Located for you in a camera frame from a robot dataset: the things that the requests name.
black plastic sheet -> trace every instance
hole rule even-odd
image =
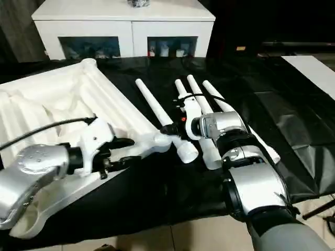
[[[2,65],[0,82],[63,67],[74,61]],[[277,165],[294,202],[335,192],[335,101],[281,58],[114,59],[98,68],[157,127],[135,85],[141,78],[173,120],[180,78],[209,80],[281,156]],[[220,111],[211,101],[215,111]],[[199,158],[182,164],[172,147],[153,154],[52,216],[31,240],[9,239],[10,250],[75,243],[158,225],[226,215],[221,170]]]

dark wall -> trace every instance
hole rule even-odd
[[[256,55],[264,41],[335,42],[331,1],[205,1],[216,21],[208,56]],[[245,46],[244,51],[236,51]]]
[[[0,26],[0,63],[6,62],[16,63],[17,60]]]
[[[0,26],[18,62],[47,60],[31,15],[44,0],[0,0]]]

black tripod leg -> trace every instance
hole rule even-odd
[[[306,213],[305,215],[303,215],[303,219],[307,220],[307,219],[309,219],[309,218],[317,215],[318,213],[324,212],[327,209],[330,209],[330,208],[332,208],[334,206],[335,206],[335,200],[329,201],[328,203],[320,206],[319,208],[314,209],[313,211],[311,211],[311,212]]]

white cabinet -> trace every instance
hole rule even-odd
[[[205,57],[215,17],[197,0],[46,0],[32,16],[50,59]]]

cabinet glass door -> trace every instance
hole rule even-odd
[[[39,20],[35,24],[52,60],[133,56],[130,21]]]
[[[120,57],[118,37],[59,37],[66,59]]]
[[[194,57],[198,37],[148,37],[149,57]]]

